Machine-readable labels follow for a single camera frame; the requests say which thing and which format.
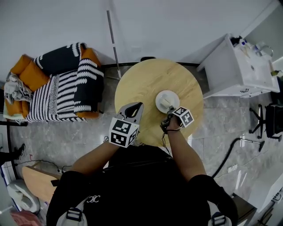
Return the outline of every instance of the person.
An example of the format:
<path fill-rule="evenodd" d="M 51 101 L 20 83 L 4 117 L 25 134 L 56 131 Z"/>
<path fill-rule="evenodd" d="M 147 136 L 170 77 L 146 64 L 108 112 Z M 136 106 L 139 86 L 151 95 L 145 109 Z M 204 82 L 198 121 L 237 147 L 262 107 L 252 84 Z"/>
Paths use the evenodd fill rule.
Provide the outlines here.
<path fill-rule="evenodd" d="M 55 226 L 83 200 L 88 225 L 122 223 L 208 225 L 207 201 L 237 225 L 237 209 L 224 189 L 206 175 L 174 116 L 167 127 L 173 158 L 158 147 L 121 148 L 104 142 L 63 173 L 46 216 Z"/>
<path fill-rule="evenodd" d="M 14 148 L 14 152 L 0 152 L 0 166 L 2 166 L 5 162 L 9 162 L 12 160 L 18 160 L 20 156 L 22 156 L 25 152 L 26 146 L 23 143 L 19 149 Z"/>

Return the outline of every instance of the round wooden table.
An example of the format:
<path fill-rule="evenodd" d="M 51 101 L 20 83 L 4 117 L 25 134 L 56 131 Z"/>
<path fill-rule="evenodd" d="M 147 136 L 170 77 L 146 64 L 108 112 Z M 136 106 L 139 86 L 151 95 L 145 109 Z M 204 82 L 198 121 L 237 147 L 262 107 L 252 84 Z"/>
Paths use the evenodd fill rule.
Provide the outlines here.
<path fill-rule="evenodd" d="M 155 105 L 155 97 L 163 90 L 175 92 L 180 99 L 180 106 L 189 109 L 194 122 L 181 132 L 187 139 L 198 127 L 203 116 L 203 94 L 194 76 L 182 65 L 165 59 L 142 61 L 131 67 L 121 78 L 115 93 L 115 110 L 132 102 L 142 102 L 144 110 L 140 121 L 138 141 L 163 146 L 161 121 L 166 114 Z"/>

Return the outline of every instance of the black shirt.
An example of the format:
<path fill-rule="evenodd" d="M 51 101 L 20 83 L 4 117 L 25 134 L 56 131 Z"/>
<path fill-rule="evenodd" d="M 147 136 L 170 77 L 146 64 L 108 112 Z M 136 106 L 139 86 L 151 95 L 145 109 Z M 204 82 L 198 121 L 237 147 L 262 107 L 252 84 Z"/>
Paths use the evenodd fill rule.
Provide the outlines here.
<path fill-rule="evenodd" d="M 198 175 L 186 182 L 175 162 L 160 149 L 120 148 L 109 166 L 91 177 L 64 173 L 48 209 L 47 225 L 56 225 L 63 213 L 88 196 L 84 205 L 88 225 L 207 225 L 207 201 L 237 223 L 235 204 L 213 178 Z"/>

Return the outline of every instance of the wooden board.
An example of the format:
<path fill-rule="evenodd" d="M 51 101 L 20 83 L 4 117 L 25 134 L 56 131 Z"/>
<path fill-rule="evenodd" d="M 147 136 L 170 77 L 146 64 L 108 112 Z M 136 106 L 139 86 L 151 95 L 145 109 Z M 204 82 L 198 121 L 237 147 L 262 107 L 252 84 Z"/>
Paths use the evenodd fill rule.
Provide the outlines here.
<path fill-rule="evenodd" d="M 192 134 L 203 117 L 203 94 L 194 76 L 180 64 L 165 60 L 151 59 L 131 67 L 121 78 L 115 93 L 115 110 L 132 102 L 143 102 L 145 107 L 140 121 L 138 140 L 152 146 L 163 146 L 163 131 L 160 128 L 166 114 L 155 105 L 157 94 L 163 90 L 175 92 L 180 106 L 189 109 L 194 122 L 181 129 L 185 138 Z"/>
<path fill-rule="evenodd" d="M 24 166 L 22 173 L 27 188 L 31 193 L 41 200 L 50 203 L 56 189 L 51 181 L 60 179 L 60 175 L 47 173 L 30 166 Z"/>

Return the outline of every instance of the marble floor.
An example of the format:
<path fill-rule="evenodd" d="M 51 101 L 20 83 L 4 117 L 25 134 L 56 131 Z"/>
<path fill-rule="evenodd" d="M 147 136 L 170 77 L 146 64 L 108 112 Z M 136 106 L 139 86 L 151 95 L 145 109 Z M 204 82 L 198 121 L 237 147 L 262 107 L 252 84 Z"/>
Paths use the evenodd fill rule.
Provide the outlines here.
<path fill-rule="evenodd" d="M 122 74 L 129 68 L 121 68 Z M 194 67 L 186 68 L 198 80 L 203 93 L 207 92 L 205 72 L 197 73 Z M 79 157 L 99 146 L 104 136 L 108 134 L 110 121 L 115 116 L 114 96 L 118 81 L 107 76 L 113 77 L 117 76 L 116 74 L 115 68 L 107 69 L 105 72 L 103 95 L 105 113 L 98 119 L 87 122 L 42 122 L 32 123 L 27 127 L 11 127 L 12 148 L 20 147 L 22 143 L 27 147 L 20 162 L 43 159 L 54 162 L 61 168 L 72 165 Z M 257 109 L 259 103 L 268 105 L 270 102 L 269 94 L 248 99 L 211 97 L 204 100 L 202 124 L 188 137 L 188 142 L 199 154 L 208 175 L 212 175 L 219 167 L 235 138 L 243 136 L 246 139 L 257 140 L 257 134 L 248 133 L 248 130 L 256 124 L 249 107 Z M 244 142 L 235 144 L 229 159 L 215 178 L 228 194 L 235 192 L 247 200 L 258 176 L 274 163 L 283 162 L 281 152 L 283 142 L 268 139 L 265 133 L 262 140 L 265 140 L 265 145 L 261 153 L 258 152 L 256 144 Z M 238 169 L 228 173 L 227 168 L 233 164 L 238 164 Z M 23 165 L 32 165 L 32 163 L 18 165 L 19 175 Z M 42 165 L 51 169 L 48 164 Z M 242 179 L 236 189 L 239 171 Z"/>

